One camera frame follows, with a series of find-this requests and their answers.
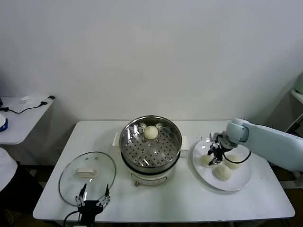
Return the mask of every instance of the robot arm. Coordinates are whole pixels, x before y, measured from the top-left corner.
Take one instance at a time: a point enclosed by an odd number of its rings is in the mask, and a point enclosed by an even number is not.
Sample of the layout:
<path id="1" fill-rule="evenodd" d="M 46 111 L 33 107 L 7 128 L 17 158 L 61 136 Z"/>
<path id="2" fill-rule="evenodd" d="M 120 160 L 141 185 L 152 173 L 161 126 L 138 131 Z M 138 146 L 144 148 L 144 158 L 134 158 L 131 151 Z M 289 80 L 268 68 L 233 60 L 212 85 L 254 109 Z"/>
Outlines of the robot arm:
<path id="1" fill-rule="evenodd" d="M 209 154 L 214 153 L 214 158 L 210 165 L 220 163 L 224 152 L 240 144 L 279 167 L 303 171 L 303 139 L 297 136 L 234 119 L 228 123 L 226 131 L 211 133 L 211 140 Z"/>

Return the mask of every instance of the black cable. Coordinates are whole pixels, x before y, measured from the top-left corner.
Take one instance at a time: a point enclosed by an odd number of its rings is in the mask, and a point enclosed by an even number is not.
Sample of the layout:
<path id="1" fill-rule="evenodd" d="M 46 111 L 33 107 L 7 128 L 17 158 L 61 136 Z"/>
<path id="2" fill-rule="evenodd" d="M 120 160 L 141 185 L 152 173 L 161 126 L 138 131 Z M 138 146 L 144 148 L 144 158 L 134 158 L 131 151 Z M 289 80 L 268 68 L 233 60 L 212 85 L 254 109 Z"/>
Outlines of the black cable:
<path id="1" fill-rule="evenodd" d="M 76 214 L 76 213 L 78 213 L 78 212 L 79 212 L 78 210 L 75 210 L 75 211 L 73 211 L 72 213 L 69 213 L 69 214 L 65 217 L 65 219 L 64 219 L 64 221 L 63 221 L 63 227 L 65 227 L 65 223 L 66 223 L 67 218 L 68 218 L 70 215 Z"/>
<path id="2" fill-rule="evenodd" d="M 35 106 L 35 107 L 26 108 L 26 109 L 22 110 L 21 112 L 16 112 L 16 111 L 11 110 L 11 109 L 8 109 L 8 111 L 11 111 L 11 112 L 13 112 L 13 113 L 15 113 L 15 114 L 20 114 L 20 113 L 23 113 L 23 112 L 26 111 L 26 110 L 36 109 L 36 108 L 38 108 L 38 107 L 41 107 L 42 105 L 44 105 L 44 104 L 40 104 L 40 105 Z"/>
<path id="3" fill-rule="evenodd" d="M 240 162 L 234 162 L 234 161 L 229 160 L 229 159 L 225 156 L 225 153 L 223 153 L 224 158 L 225 158 L 227 161 L 229 161 L 229 162 L 231 162 L 231 163 L 234 163 L 234 164 L 241 164 L 241 163 L 245 162 L 247 159 L 249 159 L 250 155 L 251 155 L 251 151 L 250 151 L 250 153 L 247 155 L 247 157 L 246 157 L 244 160 L 242 160 L 242 161 L 240 161 Z"/>

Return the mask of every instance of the white table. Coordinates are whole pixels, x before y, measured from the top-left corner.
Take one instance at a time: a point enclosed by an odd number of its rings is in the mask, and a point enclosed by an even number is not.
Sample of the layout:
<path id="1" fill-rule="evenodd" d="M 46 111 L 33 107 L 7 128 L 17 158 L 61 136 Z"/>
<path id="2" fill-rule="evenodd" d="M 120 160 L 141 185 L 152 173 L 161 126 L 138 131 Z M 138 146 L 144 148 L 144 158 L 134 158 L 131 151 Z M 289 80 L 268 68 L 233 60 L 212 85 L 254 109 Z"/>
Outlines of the white table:
<path id="1" fill-rule="evenodd" d="M 47 97 L 33 97 L 34 102 L 31 104 L 20 103 L 21 98 L 22 97 L 1 97 L 3 106 L 9 107 L 16 112 L 20 112 L 29 107 L 35 107 Z M 5 131 L 0 133 L 0 144 L 16 145 L 22 143 L 52 103 L 53 101 L 39 108 L 26 110 L 21 114 L 16 114 L 11 111 L 1 111 L 0 113 L 8 119 L 9 126 Z"/>
<path id="2" fill-rule="evenodd" d="M 182 135 L 194 145 L 210 131 L 223 131 L 228 121 L 176 121 Z M 294 209 L 279 181 L 263 158 L 250 157 L 252 176 L 249 185 L 238 192 L 217 190 L 180 158 L 174 177 L 168 182 L 135 187 L 126 172 L 117 147 L 112 147 L 116 132 L 125 121 L 79 122 L 67 142 L 34 210 L 43 220 L 64 220 L 76 207 L 65 203 L 58 191 L 63 169 L 78 155 L 90 151 L 109 153 L 117 167 L 110 189 L 111 202 L 96 216 L 96 222 L 207 222 L 287 218 Z M 68 220 L 76 221 L 78 215 Z"/>

